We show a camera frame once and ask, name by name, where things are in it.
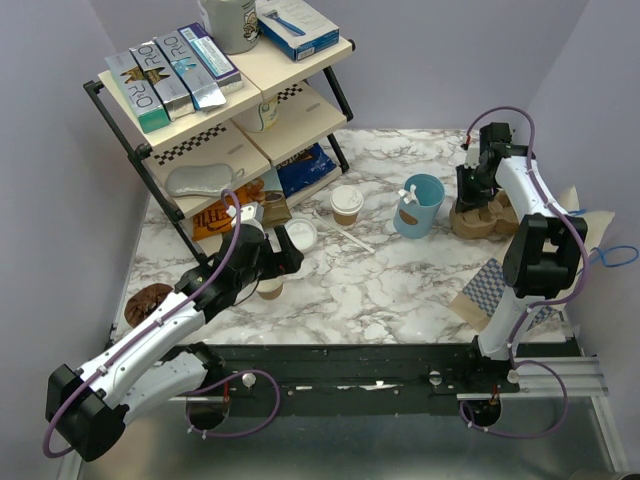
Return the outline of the white plastic cup lid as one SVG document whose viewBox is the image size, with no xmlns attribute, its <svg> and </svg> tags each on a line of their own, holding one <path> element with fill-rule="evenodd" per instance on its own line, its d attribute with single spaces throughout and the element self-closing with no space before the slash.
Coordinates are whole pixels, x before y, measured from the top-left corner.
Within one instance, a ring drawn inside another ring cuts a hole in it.
<svg viewBox="0 0 640 480">
<path fill-rule="evenodd" d="M 314 249 L 317 243 L 317 230 L 313 223 L 304 218 L 293 218 L 285 224 L 285 229 L 294 246 L 302 253 Z"/>
</svg>

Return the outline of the brown paper cup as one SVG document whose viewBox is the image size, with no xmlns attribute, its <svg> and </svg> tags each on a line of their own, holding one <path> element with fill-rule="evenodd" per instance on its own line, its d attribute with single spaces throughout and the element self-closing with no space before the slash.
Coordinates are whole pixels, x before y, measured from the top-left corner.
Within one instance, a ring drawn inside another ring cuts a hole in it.
<svg viewBox="0 0 640 480">
<path fill-rule="evenodd" d="M 356 222 L 360 209 L 359 208 L 351 208 L 351 209 L 333 208 L 332 211 L 333 211 L 333 218 L 337 224 L 342 226 L 349 226 Z"/>
<path fill-rule="evenodd" d="M 283 284 L 281 278 L 261 280 L 257 286 L 257 293 L 264 300 L 274 300 L 281 295 Z"/>
</svg>

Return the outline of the checkered paper bag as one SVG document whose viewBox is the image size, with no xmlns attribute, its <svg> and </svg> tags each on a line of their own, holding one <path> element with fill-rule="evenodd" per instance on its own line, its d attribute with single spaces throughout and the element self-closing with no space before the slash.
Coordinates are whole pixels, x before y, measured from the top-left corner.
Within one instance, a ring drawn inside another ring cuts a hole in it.
<svg viewBox="0 0 640 480">
<path fill-rule="evenodd" d="M 451 301 L 449 308 L 476 332 L 483 331 L 506 287 L 501 263 L 490 258 Z"/>
</svg>

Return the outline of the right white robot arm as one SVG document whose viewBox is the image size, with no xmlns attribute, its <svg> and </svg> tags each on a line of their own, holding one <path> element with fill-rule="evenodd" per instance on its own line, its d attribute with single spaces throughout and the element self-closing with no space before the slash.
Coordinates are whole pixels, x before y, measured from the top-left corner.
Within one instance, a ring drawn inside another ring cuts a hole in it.
<svg viewBox="0 0 640 480">
<path fill-rule="evenodd" d="M 482 127 L 477 152 L 470 142 L 467 139 L 462 148 L 477 163 L 456 168 L 453 212 L 470 214 L 504 193 L 518 222 L 502 263 L 504 293 L 477 340 L 483 356 L 506 361 L 513 358 L 522 330 L 542 308 L 564 303 L 558 297 L 564 291 L 577 291 L 576 274 L 588 261 L 588 226 L 553 198 L 539 178 L 532 146 L 514 144 L 507 123 Z"/>
</svg>

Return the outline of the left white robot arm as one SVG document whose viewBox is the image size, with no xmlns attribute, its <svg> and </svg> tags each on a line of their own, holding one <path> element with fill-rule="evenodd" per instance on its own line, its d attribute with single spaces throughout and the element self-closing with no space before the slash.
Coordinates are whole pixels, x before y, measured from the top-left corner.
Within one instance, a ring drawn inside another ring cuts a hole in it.
<svg viewBox="0 0 640 480">
<path fill-rule="evenodd" d="M 63 364 L 54 370 L 47 383 L 44 455 L 56 457 L 50 441 L 59 433 L 68 444 L 65 454 L 94 461 L 117 443 L 136 409 L 177 394 L 214 393 L 221 385 L 220 368 L 191 352 L 161 367 L 155 364 L 231 307 L 248 285 L 299 271 L 304 255 L 284 226 L 276 227 L 275 237 L 278 251 L 260 228 L 237 226 L 219 252 L 186 271 L 153 313 L 119 342 L 76 369 Z"/>
</svg>

